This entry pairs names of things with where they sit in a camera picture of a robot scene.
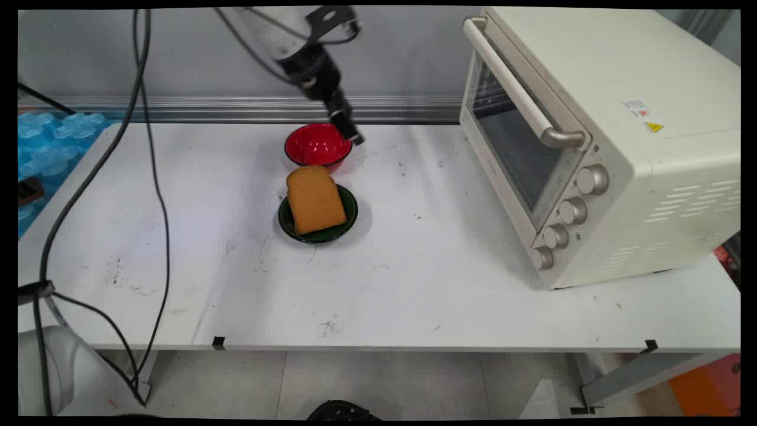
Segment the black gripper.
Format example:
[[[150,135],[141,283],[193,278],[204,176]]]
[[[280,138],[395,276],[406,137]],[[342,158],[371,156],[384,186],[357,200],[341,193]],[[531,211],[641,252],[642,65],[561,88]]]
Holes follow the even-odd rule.
[[[279,59],[278,65],[306,99],[325,105],[329,121],[344,140],[355,146],[365,142],[341,89],[341,73],[321,43],[305,43],[291,56]]]

